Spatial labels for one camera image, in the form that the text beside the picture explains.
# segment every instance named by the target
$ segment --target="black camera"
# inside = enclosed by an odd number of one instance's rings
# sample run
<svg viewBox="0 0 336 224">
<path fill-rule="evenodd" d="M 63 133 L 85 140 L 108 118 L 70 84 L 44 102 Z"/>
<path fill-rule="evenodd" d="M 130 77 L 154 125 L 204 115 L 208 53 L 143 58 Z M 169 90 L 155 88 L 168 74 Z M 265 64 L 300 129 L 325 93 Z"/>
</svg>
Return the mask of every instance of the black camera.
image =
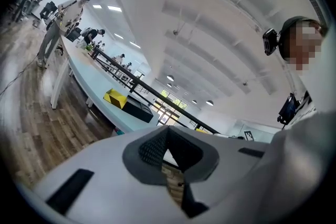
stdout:
<svg viewBox="0 0 336 224">
<path fill-rule="evenodd" d="M 269 56 L 276 50 L 278 46 L 277 36 L 278 34 L 273 28 L 268 29 L 263 34 L 262 39 L 264 41 L 264 49 L 266 55 Z"/>
</svg>

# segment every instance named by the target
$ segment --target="wooden floor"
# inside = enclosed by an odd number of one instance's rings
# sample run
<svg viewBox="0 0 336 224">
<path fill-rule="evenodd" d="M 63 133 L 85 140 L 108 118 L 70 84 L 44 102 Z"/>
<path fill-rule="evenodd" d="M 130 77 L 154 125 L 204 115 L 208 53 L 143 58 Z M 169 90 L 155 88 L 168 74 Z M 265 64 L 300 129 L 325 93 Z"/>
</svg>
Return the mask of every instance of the wooden floor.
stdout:
<svg viewBox="0 0 336 224">
<path fill-rule="evenodd" d="M 2 28 L 0 92 L 37 55 L 44 33 L 32 20 Z M 58 106 L 50 105 L 52 88 L 64 57 L 56 50 L 48 69 L 35 60 L 0 97 L 0 152 L 12 176 L 31 187 L 48 171 L 89 144 L 110 137 L 111 124 L 74 78 L 62 88 Z"/>
</svg>

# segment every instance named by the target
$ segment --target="ceiling light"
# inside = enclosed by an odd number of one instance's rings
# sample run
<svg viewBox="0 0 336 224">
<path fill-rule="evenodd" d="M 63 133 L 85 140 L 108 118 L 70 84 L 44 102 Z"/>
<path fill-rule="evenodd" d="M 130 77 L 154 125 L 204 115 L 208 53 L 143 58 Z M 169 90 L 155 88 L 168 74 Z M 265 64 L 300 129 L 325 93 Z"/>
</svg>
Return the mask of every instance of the ceiling light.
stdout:
<svg viewBox="0 0 336 224">
<path fill-rule="evenodd" d="M 214 106 L 214 102 L 211 101 L 211 100 L 206 101 L 206 103 L 207 103 L 208 105 Z"/>
<path fill-rule="evenodd" d="M 115 10 L 116 12 L 121 12 L 121 8 L 113 7 L 113 6 L 107 6 L 110 10 Z"/>
<path fill-rule="evenodd" d="M 135 45 L 135 46 L 137 46 L 139 49 L 141 49 L 140 46 L 138 46 L 137 44 L 135 44 L 135 43 L 133 43 L 133 42 L 131 42 L 131 41 L 130 41 L 130 44 Z"/>
<path fill-rule="evenodd" d="M 119 38 L 121 38 L 121 39 L 124 39 L 122 36 L 119 36 L 116 33 L 114 33 L 114 35 L 117 36 L 117 37 L 119 37 Z"/>
<path fill-rule="evenodd" d="M 168 75 L 167 78 L 171 81 L 174 81 L 174 77 L 172 75 Z"/>
</svg>

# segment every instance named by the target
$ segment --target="long desk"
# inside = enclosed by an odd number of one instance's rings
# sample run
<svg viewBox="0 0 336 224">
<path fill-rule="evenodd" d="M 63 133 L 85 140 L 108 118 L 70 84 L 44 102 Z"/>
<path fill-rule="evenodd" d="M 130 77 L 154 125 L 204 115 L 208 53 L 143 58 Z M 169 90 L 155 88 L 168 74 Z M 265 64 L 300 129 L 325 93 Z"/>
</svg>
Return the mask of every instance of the long desk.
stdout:
<svg viewBox="0 0 336 224">
<path fill-rule="evenodd" d="M 61 37 L 60 41 L 64 49 L 66 60 L 61 66 L 52 91 L 50 104 L 53 109 L 57 107 L 60 90 L 71 68 L 71 73 L 76 77 L 76 80 L 88 96 L 89 101 L 87 104 L 90 101 L 95 104 L 101 113 L 122 132 L 133 132 L 157 125 L 159 115 L 153 110 L 152 113 L 154 117 L 149 123 L 146 123 L 105 101 L 103 99 L 104 94 L 112 88 L 116 89 L 122 95 L 128 95 L 129 91 L 101 69 L 101 67 L 87 55 L 86 51 L 76 48 L 75 44 L 64 36 Z"/>
<path fill-rule="evenodd" d="M 105 67 L 106 67 L 107 69 L 109 69 L 110 71 L 111 71 L 111 69 L 113 69 L 111 72 L 113 72 L 113 73 L 114 73 L 116 76 L 118 76 L 120 79 L 121 79 L 122 77 L 126 77 L 126 79 L 124 80 L 124 82 L 125 82 L 126 84 L 131 80 L 131 78 L 130 78 L 129 76 L 127 76 L 127 74 L 125 74 L 124 72 L 122 72 L 121 70 L 119 70 L 119 71 L 116 73 L 116 71 L 117 71 L 117 67 L 111 65 L 111 63 L 107 63 L 106 60 L 105 60 L 105 58 L 101 57 L 100 55 L 98 55 L 98 56 L 96 57 L 96 60 L 97 60 L 97 61 L 101 61 L 102 64 L 105 65 Z"/>
</svg>

